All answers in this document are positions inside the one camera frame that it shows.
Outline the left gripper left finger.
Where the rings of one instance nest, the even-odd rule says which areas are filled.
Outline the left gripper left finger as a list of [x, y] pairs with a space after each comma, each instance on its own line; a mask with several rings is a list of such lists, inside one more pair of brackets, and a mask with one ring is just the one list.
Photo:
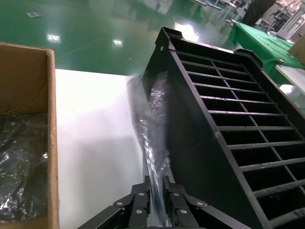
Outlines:
[[150, 213], [150, 179], [132, 186], [131, 193], [115, 201], [80, 229], [142, 229]]

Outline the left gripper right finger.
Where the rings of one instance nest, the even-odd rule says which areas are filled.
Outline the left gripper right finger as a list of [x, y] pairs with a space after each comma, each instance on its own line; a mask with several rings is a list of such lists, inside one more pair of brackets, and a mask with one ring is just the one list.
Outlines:
[[174, 229], [248, 229], [206, 202], [189, 195], [182, 185], [163, 178], [165, 209]]

